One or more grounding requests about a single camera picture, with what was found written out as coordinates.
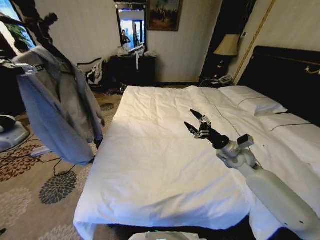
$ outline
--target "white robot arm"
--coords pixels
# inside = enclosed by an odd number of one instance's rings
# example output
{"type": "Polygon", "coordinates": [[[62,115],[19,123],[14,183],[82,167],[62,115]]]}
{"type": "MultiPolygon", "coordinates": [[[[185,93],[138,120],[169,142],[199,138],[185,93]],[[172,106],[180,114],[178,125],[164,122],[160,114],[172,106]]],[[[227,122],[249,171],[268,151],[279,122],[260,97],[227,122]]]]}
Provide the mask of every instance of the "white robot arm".
{"type": "Polygon", "coordinates": [[[254,154],[246,149],[254,144],[254,139],[246,134],[230,140],[211,128],[209,119],[190,109],[199,120],[200,128],[184,122],[196,139],[208,139],[216,155],[228,168],[237,169],[246,179],[246,184],[273,216],[286,228],[304,240],[320,239],[320,219],[314,210],[302,200],[274,173],[256,164],[254,154]]]}

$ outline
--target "gray jacket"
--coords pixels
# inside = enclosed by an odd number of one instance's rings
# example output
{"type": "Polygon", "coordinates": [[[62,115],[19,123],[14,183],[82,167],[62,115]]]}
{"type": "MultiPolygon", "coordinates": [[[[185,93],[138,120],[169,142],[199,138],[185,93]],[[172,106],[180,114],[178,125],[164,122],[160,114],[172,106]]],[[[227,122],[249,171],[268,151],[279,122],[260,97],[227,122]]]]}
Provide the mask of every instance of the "gray jacket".
{"type": "Polygon", "coordinates": [[[102,140],[101,109],[81,70],[72,71],[42,46],[13,59],[38,68],[17,77],[34,133],[64,161],[86,165],[94,156],[88,143],[102,140]]]}

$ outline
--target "black headboard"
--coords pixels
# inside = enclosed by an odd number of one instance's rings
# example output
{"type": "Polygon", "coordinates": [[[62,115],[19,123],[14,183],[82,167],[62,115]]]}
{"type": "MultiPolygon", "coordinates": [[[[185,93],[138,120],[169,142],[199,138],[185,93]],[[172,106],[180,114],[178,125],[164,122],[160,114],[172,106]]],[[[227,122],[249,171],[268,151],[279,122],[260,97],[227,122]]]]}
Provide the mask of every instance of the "black headboard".
{"type": "Polygon", "coordinates": [[[238,85],[247,86],[320,126],[320,52],[256,46],[238,85]]]}

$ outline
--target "pillow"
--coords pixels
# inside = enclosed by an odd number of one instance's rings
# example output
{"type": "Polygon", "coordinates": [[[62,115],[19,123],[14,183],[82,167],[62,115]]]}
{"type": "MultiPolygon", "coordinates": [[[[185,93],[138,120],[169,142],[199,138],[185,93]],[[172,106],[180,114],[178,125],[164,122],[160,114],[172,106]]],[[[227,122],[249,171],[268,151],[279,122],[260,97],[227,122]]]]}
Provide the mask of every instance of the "pillow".
{"type": "Polygon", "coordinates": [[[293,114],[261,116],[259,120],[320,176],[320,128],[293,114]]]}
{"type": "Polygon", "coordinates": [[[288,111],[280,103],[246,86],[226,86],[218,90],[226,95],[235,105],[253,116],[278,114],[288,111]]]}

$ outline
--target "lamp shade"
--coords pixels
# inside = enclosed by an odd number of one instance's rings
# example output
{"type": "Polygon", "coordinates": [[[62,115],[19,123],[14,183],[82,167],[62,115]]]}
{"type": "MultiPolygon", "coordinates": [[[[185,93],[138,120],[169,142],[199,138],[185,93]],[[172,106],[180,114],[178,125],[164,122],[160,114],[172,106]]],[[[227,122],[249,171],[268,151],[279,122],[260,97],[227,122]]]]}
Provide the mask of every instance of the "lamp shade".
{"type": "Polygon", "coordinates": [[[222,56],[237,56],[239,37],[239,34],[226,34],[218,48],[214,51],[214,54],[222,56]]]}

